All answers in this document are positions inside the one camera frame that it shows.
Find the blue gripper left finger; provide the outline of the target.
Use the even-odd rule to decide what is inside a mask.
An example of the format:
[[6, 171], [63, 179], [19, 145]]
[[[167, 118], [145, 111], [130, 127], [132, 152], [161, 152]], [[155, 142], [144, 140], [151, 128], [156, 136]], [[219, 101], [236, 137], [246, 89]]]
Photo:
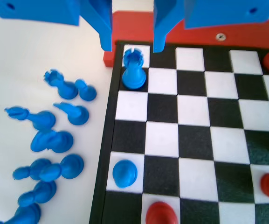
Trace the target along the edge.
[[99, 33], [101, 48], [112, 51], [111, 0], [0, 0], [0, 17], [74, 26], [82, 17]]

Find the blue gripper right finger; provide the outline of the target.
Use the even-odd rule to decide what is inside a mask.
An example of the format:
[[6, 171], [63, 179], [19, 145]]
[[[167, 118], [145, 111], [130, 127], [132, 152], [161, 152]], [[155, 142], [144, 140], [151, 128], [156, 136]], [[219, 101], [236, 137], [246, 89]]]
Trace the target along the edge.
[[153, 52], [181, 20], [185, 28], [259, 23], [269, 19], [269, 0], [155, 0]]

